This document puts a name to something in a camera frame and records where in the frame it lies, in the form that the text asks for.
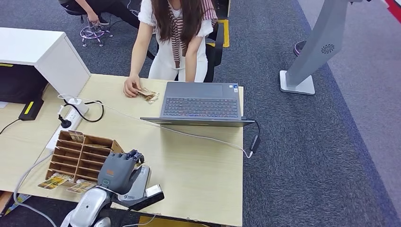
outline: woman's arm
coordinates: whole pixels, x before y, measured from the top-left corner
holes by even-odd
[[[88,15],[88,19],[92,24],[99,24],[99,17],[96,15],[96,13],[93,11],[92,7],[90,7],[90,5],[87,3],[87,1],[85,0],[75,0],[78,5],[80,5],[85,12]]]
[[[138,75],[142,69],[143,62],[146,59],[150,39],[152,38],[153,27],[143,22],[139,25],[137,40],[132,49],[131,56],[131,73],[130,75]]]
[[[188,44],[188,50],[185,55],[185,81],[194,82],[196,74],[196,60],[199,46],[203,37],[194,37]]]
[[[152,33],[152,26],[143,22],[139,24],[137,39],[132,49],[130,76],[124,83],[123,91],[127,97],[135,97],[138,94],[138,90],[141,90],[139,72],[146,59],[146,52],[148,51]]]

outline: long brown hair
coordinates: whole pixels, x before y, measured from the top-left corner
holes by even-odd
[[[167,41],[172,36],[172,24],[170,21],[168,0],[152,0],[153,14],[156,17],[160,30],[160,40]],[[181,40],[189,44],[200,31],[202,25],[203,9],[201,0],[181,0],[184,27]]]

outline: wooden organizer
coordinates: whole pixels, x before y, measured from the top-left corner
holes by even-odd
[[[66,174],[74,181],[63,185],[71,187],[78,179],[97,182],[97,176],[111,151],[124,153],[115,140],[84,135],[84,142],[74,142],[67,131],[61,131],[56,148],[46,173],[46,180],[54,173]],[[106,148],[91,147],[91,144],[104,145]]]

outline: laptop keyboard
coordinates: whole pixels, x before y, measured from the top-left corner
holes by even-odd
[[[168,97],[164,115],[238,118],[238,108],[236,99]]]

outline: floor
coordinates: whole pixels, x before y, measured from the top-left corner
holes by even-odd
[[[215,82],[244,86],[244,113],[258,120],[263,138],[259,151],[244,160],[243,226],[399,227],[393,194],[386,189],[380,168],[375,167],[377,161],[368,150],[353,107],[347,106],[350,95],[342,94],[338,69],[324,65],[313,74],[315,96],[279,90],[279,71],[288,69],[295,59],[293,44],[310,32],[308,13],[301,8],[304,3],[306,0],[236,0],[231,5],[231,46],[223,52]],[[311,14],[316,7],[309,7]],[[90,44],[84,48],[77,33],[82,28],[79,18],[67,15],[56,0],[14,0],[0,2],[0,26],[65,31],[92,73],[129,74],[136,29],[124,22],[112,27],[115,36],[107,39],[104,47]],[[388,60],[395,57],[383,55]],[[142,77],[147,76],[150,64],[146,60]],[[244,128],[244,147],[249,147],[256,132],[254,126]],[[27,202],[57,224],[74,207],[70,202],[37,197]],[[122,215],[111,211],[113,226]],[[132,214],[124,217],[128,223],[137,220]],[[0,219],[0,226],[26,223],[49,226],[44,218],[24,208]]]
[[[313,27],[323,1],[298,1]],[[401,24],[385,6],[381,1],[349,6],[343,49],[329,66],[400,215]]]

